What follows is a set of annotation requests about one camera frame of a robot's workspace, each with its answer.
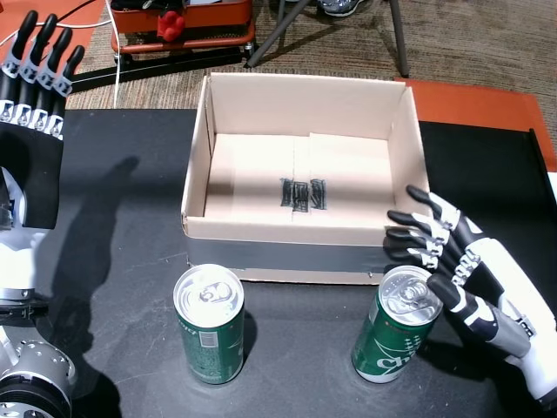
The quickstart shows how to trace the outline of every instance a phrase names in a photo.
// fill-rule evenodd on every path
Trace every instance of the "green can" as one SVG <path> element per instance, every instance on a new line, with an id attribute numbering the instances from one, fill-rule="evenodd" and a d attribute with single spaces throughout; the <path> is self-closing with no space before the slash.
<path id="1" fill-rule="evenodd" d="M 443 306 L 427 287 L 430 275 L 400 266 L 383 277 L 352 351 L 352 364 L 364 379 L 393 381 L 427 337 Z"/>
<path id="2" fill-rule="evenodd" d="M 244 365 L 244 288 L 214 264 L 195 266 L 174 287 L 174 307 L 192 372 L 206 383 L 231 381 Z"/>

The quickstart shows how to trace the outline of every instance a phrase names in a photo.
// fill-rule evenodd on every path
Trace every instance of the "brown carpet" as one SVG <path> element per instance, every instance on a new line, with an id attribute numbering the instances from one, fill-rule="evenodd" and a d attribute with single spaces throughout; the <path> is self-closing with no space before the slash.
<path id="1" fill-rule="evenodd" d="M 261 43 L 278 0 L 254 0 Z M 533 93 L 557 150 L 557 28 L 548 0 L 401 0 L 411 77 Z M 101 19 L 108 18 L 104 12 Z M 111 27 L 93 34 L 81 71 L 113 65 Z M 356 78 L 397 77 L 389 4 L 368 0 L 347 18 L 308 7 L 254 71 Z M 203 75 L 246 71 L 242 64 L 124 83 L 121 108 L 193 108 Z M 69 107 L 112 107 L 113 87 L 71 95 Z"/>

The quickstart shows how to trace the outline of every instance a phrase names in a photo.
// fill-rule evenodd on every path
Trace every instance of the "green label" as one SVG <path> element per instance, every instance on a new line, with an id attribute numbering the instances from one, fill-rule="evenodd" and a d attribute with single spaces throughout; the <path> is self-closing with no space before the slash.
<path id="1" fill-rule="evenodd" d="M 416 353 L 432 324 L 400 324 L 385 313 L 376 298 L 352 351 L 353 365 L 361 373 L 384 376 L 377 381 L 391 380 Z"/>
<path id="2" fill-rule="evenodd" d="M 221 327 L 195 327 L 178 315 L 193 373 L 211 384 L 232 379 L 244 364 L 244 308 Z"/>

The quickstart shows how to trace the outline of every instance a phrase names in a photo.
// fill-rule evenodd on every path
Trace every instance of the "red machine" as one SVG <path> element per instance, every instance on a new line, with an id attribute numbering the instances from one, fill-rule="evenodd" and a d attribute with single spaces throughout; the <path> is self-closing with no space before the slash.
<path id="1" fill-rule="evenodd" d="M 157 32 L 159 37 L 156 42 L 121 45 L 120 54 L 123 55 L 243 46 L 246 54 L 250 56 L 254 50 L 255 23 L 252 20 L 252 0 L 187 4 L 178 10 L 162 12 L 114 9 L 112 12 L 118 33 Z M 114 35 L 112 49 L 117 52 Z"/>

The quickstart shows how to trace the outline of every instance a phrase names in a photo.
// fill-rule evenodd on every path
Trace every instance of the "white cable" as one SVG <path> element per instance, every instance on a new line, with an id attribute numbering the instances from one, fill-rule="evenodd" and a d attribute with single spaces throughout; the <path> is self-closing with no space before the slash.
<path id="1" fill-rule="evenodd" d="M 89 28 L 98 28 L 99 26 L 105 26 L 106 24 L 110 24 L 110 20 L 105 20 L 104 22 L 99 22 L 98 24 L 57 24 L 60 28 L 71 28 L 71 29 L 89 29 Z M 44 22 L 39 22 L 37 26 L 44 26 Z M 4 45 L 10 39 L 12 39 L 17 34 L 17 30 L 11 32 L 8 37 L 6 37 L 2 42 L 0 42 L 0 46 Z"/>
<path id="2" fill-rule="evenodd" d="M 104 0 L 106 3 L 106 9 L 111 17 L 112 29 L 114 30 L 114 36 L 116 37 L 116 44 L 118 47 L 117 58 L 116 58 L 116 82 L 114 83 L 114 109 L 116 109 L 116 103 L 118 100 L 118 86 L 120 84 L 120 37 L 118 36 L 118 29 L 116 27 L 116 21 L 114 20 L 114 15 L 112 14 L 112 8 L 110 0 Z"/>

